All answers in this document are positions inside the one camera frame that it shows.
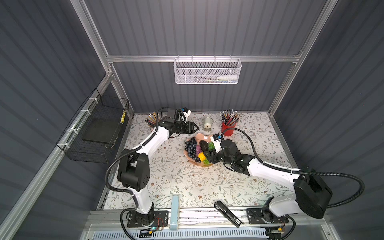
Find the aluminium front rail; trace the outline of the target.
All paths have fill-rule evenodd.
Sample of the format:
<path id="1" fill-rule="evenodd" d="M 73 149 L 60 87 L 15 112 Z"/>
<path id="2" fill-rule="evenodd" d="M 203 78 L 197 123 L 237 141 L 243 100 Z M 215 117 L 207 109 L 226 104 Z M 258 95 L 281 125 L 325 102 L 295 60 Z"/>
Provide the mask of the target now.
<path id="1" fill-rule="evenodd" d="M 250 226 L 247 209 L 261 209 L 261 207 L 229 207 L 242 222 L 242 227 Z M 108 231 L 118 230 L 121 231 L 120 214 L 123 210 L 97 210 L 90 211 L 87 218 L 83 232 L 88 231 Z M 299 225 L 299 220 L 302 214 L 291 215 L 296 217 L 296 223 Z M 264 221 L 256 224 L 260 227 L 280 226 L 281 221 L 275 224 L 265 224 Z M 234 227 L 222 214 L 220 214 L 214 207 L 210 208 L 180 208 L 178 211 L 178 229 L 186 228 L 226 228 Z"/>

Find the pink scalloped fruit bowl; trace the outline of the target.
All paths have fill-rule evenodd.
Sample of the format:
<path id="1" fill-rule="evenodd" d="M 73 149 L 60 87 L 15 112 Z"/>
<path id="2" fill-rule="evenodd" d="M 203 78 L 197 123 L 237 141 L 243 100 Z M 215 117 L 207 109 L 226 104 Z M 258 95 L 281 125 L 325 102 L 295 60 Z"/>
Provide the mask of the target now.
<path id="1" fill-rule="evenodd" d="M 210 146 L 213 146 L 213 144 L 211 144 L 211 136 L 197 134 L 185 141 L 183 153 L 192 165 L 198 167 L 210 167 L 213 164 L 203 155 L 204 153 L 200 146 L 201 141 L 207 143 L 204 144 L 204 149 L 207 148 L 208 152 L 210 152 Z"/>

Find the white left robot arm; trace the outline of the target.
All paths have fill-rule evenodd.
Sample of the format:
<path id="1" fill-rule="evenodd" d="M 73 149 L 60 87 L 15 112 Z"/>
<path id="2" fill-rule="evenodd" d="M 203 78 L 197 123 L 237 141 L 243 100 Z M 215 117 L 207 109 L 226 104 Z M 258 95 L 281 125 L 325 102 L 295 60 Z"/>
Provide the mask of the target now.
<path id="1" fill-rule="evenodd" d="M 129 193 L 135 202 L 136 212 L 147 215 L 153 209 L 147 189 L 150 180 L 150 159 L 156 150 L 166 142 L 172 135 L 194 134 L 199 127 L 194 122 L 189 122 L 188 117 L 191 110 L 181 108 L 178 110 L 160 108 L 156 115 L 162 110 L 167 110 L 166 116 L 156 117 L 155 126 L 138 146 L 132 150 L 123 151 L 118 157 L 119 168 L 117 179 L 122 184 L 122 192 Z"/>

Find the yellow fake lemon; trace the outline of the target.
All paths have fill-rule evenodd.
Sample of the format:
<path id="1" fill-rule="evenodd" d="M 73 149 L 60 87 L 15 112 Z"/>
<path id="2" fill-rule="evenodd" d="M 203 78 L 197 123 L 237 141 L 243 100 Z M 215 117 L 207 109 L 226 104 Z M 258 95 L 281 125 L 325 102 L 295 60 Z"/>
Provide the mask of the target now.
<path id="1" fill-rule="evenodd" d="M 199 159 L 200 162 L 203 162 L 203 161 L 205 161 L 207 158 L 206 158 L 206 156 L 205 156 L 205 154 L 204 154 L 203 152 L 200 152 L 200 153 L 198 154 L 198 159 Z"/>

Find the dark fake avocado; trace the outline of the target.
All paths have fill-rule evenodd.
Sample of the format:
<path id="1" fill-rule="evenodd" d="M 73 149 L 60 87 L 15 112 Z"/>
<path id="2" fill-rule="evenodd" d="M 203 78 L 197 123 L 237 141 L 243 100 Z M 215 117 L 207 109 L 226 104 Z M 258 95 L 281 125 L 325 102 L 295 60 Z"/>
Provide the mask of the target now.
<path id="1" fill-rule="evenodd" d="M 199 144 L 200 144 L 202 152 L 209 150 L 209 143 L 208 142 L 201 140 Z"/>

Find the coloured pencils in pink cup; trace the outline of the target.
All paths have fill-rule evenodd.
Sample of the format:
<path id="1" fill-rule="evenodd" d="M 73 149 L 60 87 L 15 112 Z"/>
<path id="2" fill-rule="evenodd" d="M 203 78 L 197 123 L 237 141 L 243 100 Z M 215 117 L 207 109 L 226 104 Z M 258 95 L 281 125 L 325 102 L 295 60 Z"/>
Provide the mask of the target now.
<path id="1" fill-rule="evenodd" d="M 156 126 L 161 125 L 161 122 L 165 116 L 166 115 L 164 112 L 152 112 L 148 114 L 148 118 L 145 120 L 145 122 L 150 128 L 155 128 Z"/>

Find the red pencil cup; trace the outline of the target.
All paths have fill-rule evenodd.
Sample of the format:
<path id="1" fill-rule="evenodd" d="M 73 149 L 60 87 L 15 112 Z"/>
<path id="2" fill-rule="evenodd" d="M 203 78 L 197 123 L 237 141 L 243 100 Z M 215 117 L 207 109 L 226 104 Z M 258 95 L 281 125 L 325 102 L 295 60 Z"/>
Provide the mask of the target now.
<path id="1" fill-rule="evenodd" d="M 226 122 L 223 122 L 222 126 L 221 126 L 221 133 L 222 133 L 222 135 L 224 135 L 226 137 L 232 136 L 233 133 L 234 133 L 233 128 L 235 128 L 236 125 L 237 125 L 237 123 L 227 124 Z"/>

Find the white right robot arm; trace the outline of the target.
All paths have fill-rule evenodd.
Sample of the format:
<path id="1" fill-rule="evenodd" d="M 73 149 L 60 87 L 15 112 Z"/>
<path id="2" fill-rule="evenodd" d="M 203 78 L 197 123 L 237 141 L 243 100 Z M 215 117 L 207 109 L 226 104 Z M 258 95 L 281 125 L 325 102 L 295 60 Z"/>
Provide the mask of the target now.
<path id="1" fill-rule="evenodd" d="M 213 141 L 215 149 L 208 160 L 213 163 L 222 162 L 224 167 L 232 172 L 250 177 L 263 178 L 289 189 L 292 194 L 282 197 L 270 197 L 264 205 L 264 218 L 282 217 L 284 215 L 304 213 L 314 219 L 325 215 L 333 195 L 331 189 L 315 172 L 295 174 L 295 169 L 282 168 L 272 164 L 268 167 L 257 157 L 242 154 L 237 145 L 231 140 Z"/>

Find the black stapler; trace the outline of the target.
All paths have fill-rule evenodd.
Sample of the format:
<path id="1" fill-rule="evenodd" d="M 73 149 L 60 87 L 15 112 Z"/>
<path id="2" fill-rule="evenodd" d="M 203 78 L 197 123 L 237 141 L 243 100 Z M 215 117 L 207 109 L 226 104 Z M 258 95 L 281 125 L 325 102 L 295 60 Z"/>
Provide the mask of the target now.
<path id="1" fill-rule="evenodd" d="M 215 209 L 229 220 L 235 227 L 239 228 L 242 221 L 221 201 L 214 203 Z"/>

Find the black fake grape bunch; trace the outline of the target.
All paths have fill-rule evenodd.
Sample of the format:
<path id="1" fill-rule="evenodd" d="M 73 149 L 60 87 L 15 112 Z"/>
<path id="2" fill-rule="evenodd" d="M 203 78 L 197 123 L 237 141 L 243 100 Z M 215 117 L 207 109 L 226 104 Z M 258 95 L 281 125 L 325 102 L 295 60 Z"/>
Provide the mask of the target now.
<path id="1" fill-rule="evenodd" d="M 185 142 L 185 151 L 187 152 L 189 158 L 191 158 L 196 163 L 200 163 L 198 155 L 196 154 L 196 145 L 198 145 L 198 142 L 195 137 L 192 137 Z"/>

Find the purple fake fig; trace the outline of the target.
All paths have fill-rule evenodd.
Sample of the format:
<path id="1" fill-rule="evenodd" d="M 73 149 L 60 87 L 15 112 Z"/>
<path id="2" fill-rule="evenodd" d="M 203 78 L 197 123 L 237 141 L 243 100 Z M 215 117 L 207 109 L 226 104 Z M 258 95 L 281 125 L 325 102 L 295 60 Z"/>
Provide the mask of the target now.
<path id="1" fill-rule="evenodd" d="M 196 145 L 196 154 L 198 155 L 201 152 L 202 152 L 201 146 Z"/>

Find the pencils in red cup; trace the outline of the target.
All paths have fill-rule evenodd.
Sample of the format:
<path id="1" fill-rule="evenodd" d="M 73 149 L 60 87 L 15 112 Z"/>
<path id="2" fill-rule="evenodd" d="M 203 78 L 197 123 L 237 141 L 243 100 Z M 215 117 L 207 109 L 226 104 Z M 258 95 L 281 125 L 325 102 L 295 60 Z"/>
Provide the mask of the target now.
<path id="1" fill-rule="evenodd" d="M 229 127 L 234 127 L 240 120 L 240 113 L 234 110 L 220 112 L 222 123 Z"/>

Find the green fake grape bunch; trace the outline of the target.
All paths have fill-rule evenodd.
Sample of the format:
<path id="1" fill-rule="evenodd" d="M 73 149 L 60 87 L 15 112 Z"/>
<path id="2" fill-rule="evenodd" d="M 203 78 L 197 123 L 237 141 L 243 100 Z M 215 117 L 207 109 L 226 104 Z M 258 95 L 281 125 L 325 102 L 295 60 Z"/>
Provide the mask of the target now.
<path id="1" fill-rule="evenodd" d="M 204 165 L 214 164 L 216 162 L 216 160 L 215 160 L 216 150 L 215 150 L 214 144 L 212 142 L 209 142 L 209 150 L 205 151 L 203 153 L 205 154 L 205 156 L 207 158 L 205 161 L 203 161 Z"/>

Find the light blue bar tool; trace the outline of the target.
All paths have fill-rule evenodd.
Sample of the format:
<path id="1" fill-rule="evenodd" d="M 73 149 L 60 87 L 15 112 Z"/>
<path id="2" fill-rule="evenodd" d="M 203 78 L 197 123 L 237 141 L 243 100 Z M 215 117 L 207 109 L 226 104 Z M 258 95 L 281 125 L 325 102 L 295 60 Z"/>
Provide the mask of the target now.
<path id="1" fill-rule="evenodd" d="M 172 204 L 171 204 L 171 217 L 170 217 L 170 231 L 177 231 L 178 230 L 178 221 L 179 221 L 179 196 L 174 195 L 172 197 Z"/>

